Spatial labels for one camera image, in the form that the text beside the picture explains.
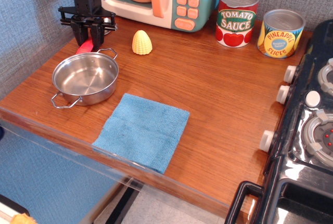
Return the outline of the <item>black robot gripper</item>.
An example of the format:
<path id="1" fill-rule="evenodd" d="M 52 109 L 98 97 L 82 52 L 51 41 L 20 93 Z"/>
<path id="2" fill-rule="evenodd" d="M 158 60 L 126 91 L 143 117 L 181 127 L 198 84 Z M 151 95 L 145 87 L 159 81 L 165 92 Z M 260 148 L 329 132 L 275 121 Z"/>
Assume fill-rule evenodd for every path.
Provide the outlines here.
<path id="1" fill-rule="evenodd" d="M 90 30 L 93 50 L 98 50 L 104 43 L 105 30 L 116 31 L 118 29 L 118 26 L 115 23 L 116 14 L 103 9 L 101 1 L 102 0 L 74 0 L 73 7 L 59 7 L 58 9 L 61 14 L 61 24 L 71 25 L 74 37 L 79 46 L 88 39 L 88 30 L 86 27 L 91 24 L 85 23 L 87 20 L 97 20 L 102 18 L 110 19 L 110 22 L 103 21 L 101 24 L 91 25 Z M 65 14 L 73 15 L 74 19 L 67 18 Z"/>

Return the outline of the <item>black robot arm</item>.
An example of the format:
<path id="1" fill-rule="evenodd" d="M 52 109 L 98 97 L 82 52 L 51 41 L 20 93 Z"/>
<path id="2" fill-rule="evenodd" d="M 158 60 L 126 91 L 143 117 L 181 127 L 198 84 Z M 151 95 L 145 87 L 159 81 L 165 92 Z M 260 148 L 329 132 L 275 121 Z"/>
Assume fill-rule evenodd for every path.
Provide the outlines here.
<path id="1" fill-rule="evenodd" d="M 105 31 L 118 29 L 116 14 L 104 9 L 105 0 L 74 0 L 73 7 L 60 7 L 60 22 L 71 27 L 78 45 L 84 44 L 90 37 L 93 50 L 98 50 L 104 43 Z"/>

